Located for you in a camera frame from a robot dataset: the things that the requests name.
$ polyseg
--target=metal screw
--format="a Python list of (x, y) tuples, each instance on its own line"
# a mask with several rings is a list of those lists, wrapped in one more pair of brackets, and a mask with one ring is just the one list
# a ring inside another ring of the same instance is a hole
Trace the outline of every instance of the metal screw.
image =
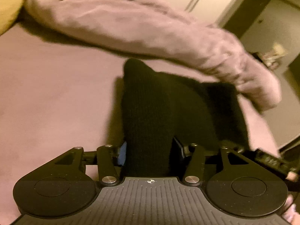
[(117, 179), (113, 176), (106, 176), (102, 179), (102, 182), (104, 182), (106, 184), (113, 184), (116, 181), (117, 181)]
[(190, 184), (195, 184), (195, 183), (198, 183), (200, 181), (200, 179), (196, 176), (187, 176), (187, 177), (185, 177), (184, 180), (187, 183), (190, 183)]

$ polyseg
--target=ribbed gray surface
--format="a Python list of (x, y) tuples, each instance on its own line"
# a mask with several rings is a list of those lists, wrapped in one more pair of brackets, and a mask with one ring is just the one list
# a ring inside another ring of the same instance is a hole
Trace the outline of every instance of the ribbed gray surface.
[(288, 225), (278, 215), (243, 219), (214, 208), (198, 188), (180, 184), (176, 178), (126, 178), (116, 187), (101, 190), (87, 209), (60, 219), (23, 216), (17, 225)]

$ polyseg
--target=yellow fabric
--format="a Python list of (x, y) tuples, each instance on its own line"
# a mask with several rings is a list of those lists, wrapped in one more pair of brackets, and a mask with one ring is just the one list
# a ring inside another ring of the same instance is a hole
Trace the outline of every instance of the yellow fabric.
[(0, 0), (0, 35), (16, 20), (24, 0)]

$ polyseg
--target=black fabric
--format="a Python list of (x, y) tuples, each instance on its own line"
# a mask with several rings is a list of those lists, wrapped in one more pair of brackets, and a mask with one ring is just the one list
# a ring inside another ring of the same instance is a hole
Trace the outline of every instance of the black fabric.
[(173, 137), (207, 150), (224, 139), (249, 147), (234, 86), (157, 73), (137, 59), (124, 65), (122, 118), (123, 176), (168, 176)]

